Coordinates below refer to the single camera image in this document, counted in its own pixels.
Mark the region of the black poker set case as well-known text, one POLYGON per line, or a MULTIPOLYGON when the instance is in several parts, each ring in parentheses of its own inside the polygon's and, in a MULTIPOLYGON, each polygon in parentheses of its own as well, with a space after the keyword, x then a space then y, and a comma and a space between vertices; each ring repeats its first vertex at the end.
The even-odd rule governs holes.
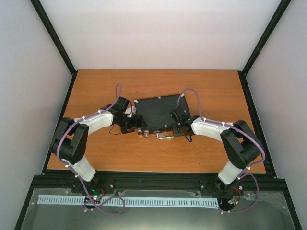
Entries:
POLYGON ((143 118, 138 127, 138 134, 148 137, 156 134, 158 138, 176 138, 182 136, 178 124, 172 118, 171 113, 177 105, 190 115, 187 100, 184 95, 173 94, 152 98, 135 99, 136 115, 143 118))

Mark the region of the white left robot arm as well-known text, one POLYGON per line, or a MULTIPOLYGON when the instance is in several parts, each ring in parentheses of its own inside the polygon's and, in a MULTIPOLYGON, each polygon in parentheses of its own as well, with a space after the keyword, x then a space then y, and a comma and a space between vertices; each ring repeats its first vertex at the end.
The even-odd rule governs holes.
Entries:
POLYGON ((102 128, 117 125, 121 134, 147 126, 144 118, 137 115, 137 108, 123 97, 100 108, 97 112, 81 118, 64 117, 60 120, 50 143, 49 151, 80 178, 89 193, 96 192, 100 181, 95 168, 85 156, 88 136, 102 128))

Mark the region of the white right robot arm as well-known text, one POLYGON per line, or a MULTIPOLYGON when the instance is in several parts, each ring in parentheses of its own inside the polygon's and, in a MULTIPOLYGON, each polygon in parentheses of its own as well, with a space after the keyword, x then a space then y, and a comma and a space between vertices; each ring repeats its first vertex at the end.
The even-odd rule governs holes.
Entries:
POLYGON ((192 136, 205 136, 222 142, 228 161, 213 186, 220 194, 224 194, 235 180, 243 178, 251 166, 266 159, 263 145, 243 120, 225 123, 200 115, 190 116, 180 106, 170 116, 188 142, 192 141, 192 136))

